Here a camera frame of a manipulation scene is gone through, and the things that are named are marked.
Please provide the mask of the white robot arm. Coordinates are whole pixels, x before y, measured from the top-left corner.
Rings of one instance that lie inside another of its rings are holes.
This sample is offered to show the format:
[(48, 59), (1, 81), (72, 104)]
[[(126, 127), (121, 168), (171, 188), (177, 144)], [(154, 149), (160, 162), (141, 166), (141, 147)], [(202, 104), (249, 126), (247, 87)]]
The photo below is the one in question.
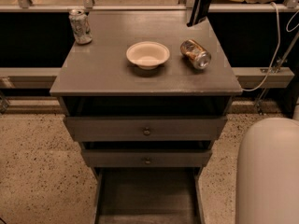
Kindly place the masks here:
[[(276, 0), (232, 0), (265, 3)], [(294, 8), (298, 0), (284, 0)], [(299, 224), (299, 120), (263, 119), (239, 146), (235, 224)]]

